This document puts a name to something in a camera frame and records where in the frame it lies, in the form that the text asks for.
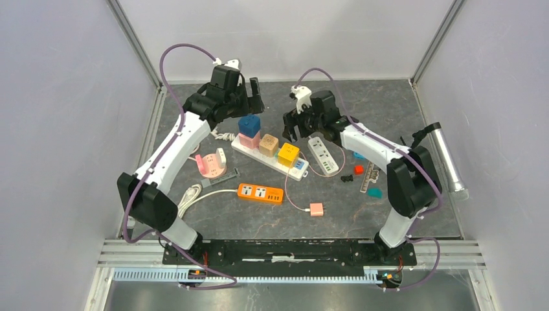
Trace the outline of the tan wooden cube socket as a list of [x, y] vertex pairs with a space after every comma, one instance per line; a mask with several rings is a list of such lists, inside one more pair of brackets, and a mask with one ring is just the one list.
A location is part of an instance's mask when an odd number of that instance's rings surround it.
[[259, 151], [267, 157], [274, 157], [279, 149], [279, 140], [270, 134], [265, 134], [259, 143]]

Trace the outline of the silver microphone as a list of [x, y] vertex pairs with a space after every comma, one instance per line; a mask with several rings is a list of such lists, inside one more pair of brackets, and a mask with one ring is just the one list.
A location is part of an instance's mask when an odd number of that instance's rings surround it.
[[458, 171], [458, 168], [454, 162], [449, 145], [443, 134], [442, 126], [439, 122], [432, 123], [433, 130], [431, 131], [431, 137], [437, 152], [439, 153], [440, 160], [443, 165], [445, 177], [447, 179], [448, 192], [456, 200], [468, 200], [469, 191], [462, 177]]

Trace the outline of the small white power strip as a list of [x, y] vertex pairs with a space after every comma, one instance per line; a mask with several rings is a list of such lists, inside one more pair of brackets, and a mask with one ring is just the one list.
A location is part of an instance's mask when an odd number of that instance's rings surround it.
[[324, 176], [336, 175], [339, 171], [339, 166], [320, 137], [310, 137], [308, 139], [308, 148], [319, 164]]

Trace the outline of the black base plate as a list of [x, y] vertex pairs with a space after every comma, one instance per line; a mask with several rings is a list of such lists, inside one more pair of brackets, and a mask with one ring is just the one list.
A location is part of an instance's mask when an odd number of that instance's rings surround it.
[[385, 249], [374, 240], [267, 239], [200, 242], [190, 256], [232, 277], [355, 277], [365, 267], [415, 266], [414, 246], [404, 242]]

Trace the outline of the long white power strip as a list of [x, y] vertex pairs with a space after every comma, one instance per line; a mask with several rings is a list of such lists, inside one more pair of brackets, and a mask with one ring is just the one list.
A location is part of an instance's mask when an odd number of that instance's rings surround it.
[[301, 157], [298, 157], [293, 168], [289, 168], [279, 163], [276, 156], [268, 157], [260, 153], [258, 148], [251, 149], [240, 143], [240, 138], [237, 136], [231, 142], [231, 147], [241, 154], [281, 173], [288, 175], [289, 178], [295, 181], [301, 181], [309, 175], [309, 162]]

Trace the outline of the grey flat bracket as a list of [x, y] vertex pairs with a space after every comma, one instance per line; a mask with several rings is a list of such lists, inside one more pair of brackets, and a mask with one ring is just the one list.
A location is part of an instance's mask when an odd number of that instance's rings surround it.
[[217, 184], [222, 183], [224, 181], [227, 181], [229, 179], [236, 178], [239, 175], [240, 175], [240, 171], [237, 168], [235, 168], [232, 172], [226, 173], [222, 176], [212, 178], [212, 179], [206, 178], [206, 179], [201, 180], [201, 186], [203, 188], [212, 187], [214, 185], [217, 185]]

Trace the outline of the pink cube socket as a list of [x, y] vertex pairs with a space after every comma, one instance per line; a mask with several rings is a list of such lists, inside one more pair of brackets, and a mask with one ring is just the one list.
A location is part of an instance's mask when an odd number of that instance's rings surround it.
[[239, 142], [242, 146], [248, 148], [248, 149], [259, 149], [259, 144], [261, 140], [261, 134], [260, 132], [257, 132], [255, 136], [249, 137], [246, 136], [243, 133], [238, 134]]

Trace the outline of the yellow cube socket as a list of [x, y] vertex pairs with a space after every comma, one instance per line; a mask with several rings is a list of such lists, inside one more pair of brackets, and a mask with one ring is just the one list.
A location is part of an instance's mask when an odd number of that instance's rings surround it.
[[284, 143], [277, 153], [277, 161], [279, 164], [291, 168], [295, 166], [298, 160], [300, 148], [290, 143]]

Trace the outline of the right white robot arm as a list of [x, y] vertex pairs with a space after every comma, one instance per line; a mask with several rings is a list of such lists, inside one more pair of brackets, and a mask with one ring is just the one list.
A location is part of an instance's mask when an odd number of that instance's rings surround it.
[[442, 201], [442, 188], [430, 152], [422, 147], [394, 143], [364, 127], [357, 119], [341, 115], [331, 91], [312, 92], [293, 86], [293, 110], [285, 113], [284, 138], [295, 142], [320, 133], [326, 141], [356, 152], [387, 176], [387, 196], [392, 207], [374, 237], [374, 257], [382, 264], [393, 263], [400, 255], [410, 228], [428, 211], [433, 202]]

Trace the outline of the light blue plug adapter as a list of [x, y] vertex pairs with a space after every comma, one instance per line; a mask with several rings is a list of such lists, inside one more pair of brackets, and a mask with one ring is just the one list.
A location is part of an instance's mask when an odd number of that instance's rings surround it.
[[356, 159], [366, 159], [363, 155], [357, 153], [357, 152], [353, 152], [353, 156], [354, 158]]

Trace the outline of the pink charger plug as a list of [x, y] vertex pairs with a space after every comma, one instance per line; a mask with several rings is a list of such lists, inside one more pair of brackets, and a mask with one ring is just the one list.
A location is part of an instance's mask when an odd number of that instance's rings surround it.
[[324, 216], [324, 206], [322, 203], [310, 203], [309, 214], [312, 217]]

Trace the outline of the teal small block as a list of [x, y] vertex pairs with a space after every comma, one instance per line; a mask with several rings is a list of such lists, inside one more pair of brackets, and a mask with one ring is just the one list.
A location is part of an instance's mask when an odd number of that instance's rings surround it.
[[373, 198], [381, 199], [383, 197], [383, 191], [379, 188], [369, 188], [366, 193], [368, 196]]

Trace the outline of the orange power strip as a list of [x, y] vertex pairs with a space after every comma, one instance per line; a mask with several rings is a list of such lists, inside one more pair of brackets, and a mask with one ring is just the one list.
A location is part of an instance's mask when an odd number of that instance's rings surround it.
[[236, 194], [243, 200], [273, 205], [280, 205], [284, 200], [283, 189], [248, 183], [239, 184]]

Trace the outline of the black mini tripod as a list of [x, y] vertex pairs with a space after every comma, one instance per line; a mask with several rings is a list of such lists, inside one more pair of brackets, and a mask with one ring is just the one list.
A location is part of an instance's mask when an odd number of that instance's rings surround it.
[[[421, 142], [427, 137], [428, 134], [431, 133], [432, 130], [433, 127], [432, 124], [430, 124], [412, 134], [413, 142], [411, 145], [409, 145], [410, 153], [408, 153], [408, 156], [410, 156], [413, 160], [415, 160], [415, 162], [417, 162], [417, 164], [419, 164], [419, 166], [425, 171], [428, 177], [430, 177], [432, 180], [436, 180], [437, 182], [438, 174], [434, 167], [431, 154], [425, 147], [421, 145]], [[398, 166], [394, 167], [394, 173], [399, 177], [406, 176], [411, 180], [425, 179], [425, 177], [416, 167], [416, 165], [411, 163], [406, 157], [402, 157], [399, 160]]]

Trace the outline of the blue cube socket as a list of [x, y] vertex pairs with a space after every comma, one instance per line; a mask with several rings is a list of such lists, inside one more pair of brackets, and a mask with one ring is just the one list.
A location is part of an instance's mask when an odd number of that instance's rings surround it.
[[257, 115], [247, 115], [238, 121], [239, 133], [249, 138], [255, 137], [260, 128], [261, 120]]

